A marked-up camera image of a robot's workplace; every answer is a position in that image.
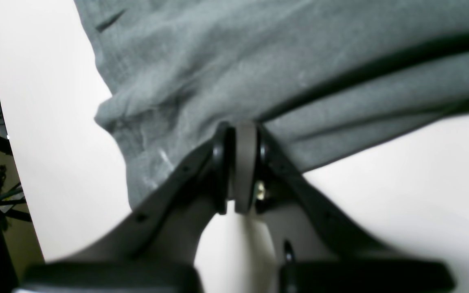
metal screw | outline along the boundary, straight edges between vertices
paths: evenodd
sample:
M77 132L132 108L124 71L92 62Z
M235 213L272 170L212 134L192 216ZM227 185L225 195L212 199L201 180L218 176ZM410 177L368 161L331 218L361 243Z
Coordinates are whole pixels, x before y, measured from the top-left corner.
M265 200L268 197L264 182L258 180L254 185L254 193L257 200Z

gray cloth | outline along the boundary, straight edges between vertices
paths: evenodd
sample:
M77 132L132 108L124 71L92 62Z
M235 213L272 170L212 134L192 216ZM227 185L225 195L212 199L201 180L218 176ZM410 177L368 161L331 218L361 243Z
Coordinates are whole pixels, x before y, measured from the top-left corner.
M307 171L469 100L469 0L75 2L132 207L224 120Z

white surface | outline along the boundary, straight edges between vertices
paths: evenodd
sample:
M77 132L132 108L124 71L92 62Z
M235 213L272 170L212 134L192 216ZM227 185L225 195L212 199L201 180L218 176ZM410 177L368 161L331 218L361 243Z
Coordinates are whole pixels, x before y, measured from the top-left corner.
M129 212L123 159L93 122L109 96L71 1L0 0L0 99L47 261L95 241ZM456 292L469 292L469 116L306 177L384 241L447 260ZM208 293L256 292L272 268L264 231L232 213L213 219L195 261Z

white backdrop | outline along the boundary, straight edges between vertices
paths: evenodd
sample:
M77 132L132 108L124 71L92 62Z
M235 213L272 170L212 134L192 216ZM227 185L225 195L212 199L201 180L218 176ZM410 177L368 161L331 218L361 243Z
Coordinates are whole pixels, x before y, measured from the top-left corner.
M109 97L73 2L0 0L0 99L47 261L95 241L130 211L121 153L93 122ZM305 176L384 241L445 259L456 292L469 293L469 116ZM195 265L207 293L257 292L272 270L265 228L247 224L231 212L204 231Z

black mount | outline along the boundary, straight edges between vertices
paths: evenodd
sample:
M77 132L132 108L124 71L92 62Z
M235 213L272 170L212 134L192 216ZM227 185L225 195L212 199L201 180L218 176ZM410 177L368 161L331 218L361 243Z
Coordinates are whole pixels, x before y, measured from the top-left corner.
M454 288L442 263L406 256L363 231L305 181L262 126L225 122L114 230L63 261L30 269L22 288L200 292L193 268L199 238L216 213L226 213L228 199L237 213L254 208L266 222L282 293Z

